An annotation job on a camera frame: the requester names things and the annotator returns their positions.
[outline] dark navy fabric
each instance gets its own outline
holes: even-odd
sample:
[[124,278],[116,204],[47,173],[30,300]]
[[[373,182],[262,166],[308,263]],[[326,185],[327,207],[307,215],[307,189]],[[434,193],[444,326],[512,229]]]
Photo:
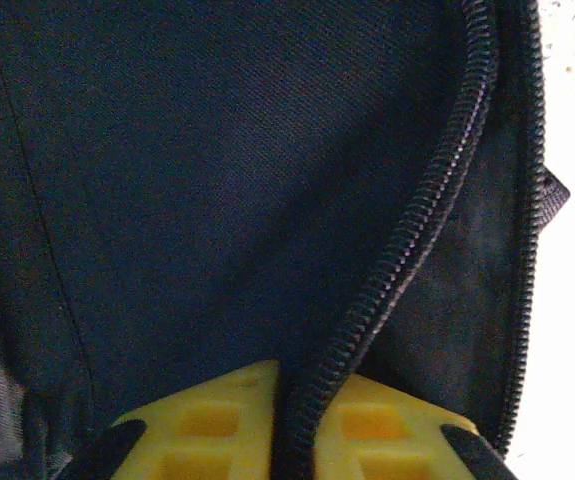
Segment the dark navy fabric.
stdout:
[[301,363],[435,147],[462,61],[452,17],[0,3],[16,154],[95,425],[257,360]]
[[[236,368],[300,368],[464,63],[459,2],[118,3],[0,1],[0,478],[46,478],[120,414]],[[514,90],[364,366],[483,432],[508,351]]]

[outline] black zipper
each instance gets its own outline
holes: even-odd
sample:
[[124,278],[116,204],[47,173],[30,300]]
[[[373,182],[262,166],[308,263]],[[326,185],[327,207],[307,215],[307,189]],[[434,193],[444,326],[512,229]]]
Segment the black zipper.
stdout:
[[504,392],[498,430],[490,439],[493,447],[503,456],[507,454],[514,433],[525,381],[545,175],[545,94],[538,1],[530,0],[518,4],[518,28],[521,38],[519,51],[523,54],[522,88],[526,101],[521,138],[521,152],[525,161],[518,198],[521,210],[518,219],[519,265],[514,303],[517,313],[512,325],[512,346],[507,363],[509,381]]
[[316,430],[442,230],[482,134],[499,52],[491,0],[463,0],[467,61],[452,114],[412,201],[354,302],[278,410],[272,478],[313,477]]

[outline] bag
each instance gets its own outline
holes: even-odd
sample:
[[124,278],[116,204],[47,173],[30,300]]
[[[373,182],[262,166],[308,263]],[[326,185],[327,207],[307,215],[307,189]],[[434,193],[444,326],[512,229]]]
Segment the bag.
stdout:
[[505,454],[543,136],[535,1],[0,2],[0,478],[267,359]]

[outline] yellow plastic grid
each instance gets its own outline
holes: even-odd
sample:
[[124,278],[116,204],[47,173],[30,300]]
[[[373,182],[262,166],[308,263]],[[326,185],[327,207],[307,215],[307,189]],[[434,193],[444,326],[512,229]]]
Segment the yellow plastic grid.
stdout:
[[[268,480],[278,364],[261,362],[121,417],[147,431],[114,480]],[[322,419],[316,480],[473,480],[440,432],[467,419],[353,375]]]

